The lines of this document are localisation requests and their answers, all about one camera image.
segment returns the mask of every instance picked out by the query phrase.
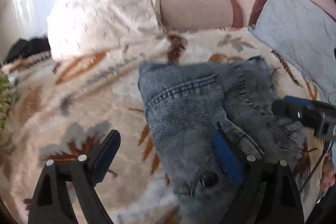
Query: jeans button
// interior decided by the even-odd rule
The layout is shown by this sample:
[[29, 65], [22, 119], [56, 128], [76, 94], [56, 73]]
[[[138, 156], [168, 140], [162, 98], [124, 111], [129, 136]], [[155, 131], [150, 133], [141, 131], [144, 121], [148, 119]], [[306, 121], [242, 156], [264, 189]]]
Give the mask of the jeans button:
[[205, 171], [200, 178], [203, 187], [212, 187], [218, 182], [218, 175], [213, 171]]

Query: beige bedspread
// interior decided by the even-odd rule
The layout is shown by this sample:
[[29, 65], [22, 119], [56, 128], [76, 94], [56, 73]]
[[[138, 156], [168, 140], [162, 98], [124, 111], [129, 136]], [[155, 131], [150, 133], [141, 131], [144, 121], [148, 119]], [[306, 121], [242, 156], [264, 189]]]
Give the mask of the beige bedspread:
[[[17, 78], [1, 146], [0, 195], [11, 213], [26, 223], [30, 199], [46, 160], [74, 160], [88, 153], [111, 129], [121, 134], [121, 147], [103, 182], [96, 186], [116, 224], [177, 223], [178, 208], [150, 138], [137, 88], [137, 65], [158, 62], [232, 62], [263, 56], [274, 69], [280, 97], [316, 99], [317, 90], [291, 64], [246, 29], [209, 30], [168, 35], [162, 40], [121, 44], [110, 52], [56, 63], [39, 57], [19, 60], [4, 70]], [[312, 151], [307, 168], [317, 162], [322, 144], [307, 130]], [[315, 204], [321, 167], [303, 193], [305, 218]], [[68, 184], [79, 223], [86, 223]]]

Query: folded denim garment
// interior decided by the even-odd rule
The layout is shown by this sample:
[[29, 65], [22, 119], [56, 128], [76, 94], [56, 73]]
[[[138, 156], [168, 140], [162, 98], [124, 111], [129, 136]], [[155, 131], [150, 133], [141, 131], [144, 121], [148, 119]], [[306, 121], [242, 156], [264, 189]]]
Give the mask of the folded denim garment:
[[301, 158], [304, 129], [273, 115], [271, 75], [260, 57], [231, 64], [139, 65], [154, 146], [192, 223], [218, 223], [238, 190], [212, 146], [219, 124], [246, 154], [272, 163], [284, 159], [292, 170]]

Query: silver screw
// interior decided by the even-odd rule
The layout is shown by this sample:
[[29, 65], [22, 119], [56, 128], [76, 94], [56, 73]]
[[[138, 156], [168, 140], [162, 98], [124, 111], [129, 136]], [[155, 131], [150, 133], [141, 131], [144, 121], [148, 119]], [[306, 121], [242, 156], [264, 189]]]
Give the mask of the silver screw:
[[87, 159], [87, 155], [80, 155], [79, 157], [78, 157], [78, 160], [79, 161], [85, 161]]
[[247, 155], [247, 160], [248, 161], [255, 161], [255, 156], [253, 156], [253, 155]]
[[280, 160], [280, 165], [285, 167], [287, 166], [287, 162], [285, 160]]
[[47, 160], [47, 163], [46, 163], [47, 166], [51, 166], [51, 165], [53, 165], [53, 164], [54, 164], [54, 161], [53, 161], [53, 160]]

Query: human hand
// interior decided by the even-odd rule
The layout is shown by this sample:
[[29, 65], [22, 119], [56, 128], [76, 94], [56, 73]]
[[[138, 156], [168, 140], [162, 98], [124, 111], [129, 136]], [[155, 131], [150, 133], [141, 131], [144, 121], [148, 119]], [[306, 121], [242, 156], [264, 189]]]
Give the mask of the human hand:
[[335, 167], [333, 162], [326, 155], [322, 167], [322, 178], [320, 182], [320, 188], [322, 191], [327, 191], [329, 187], [335, 184]]

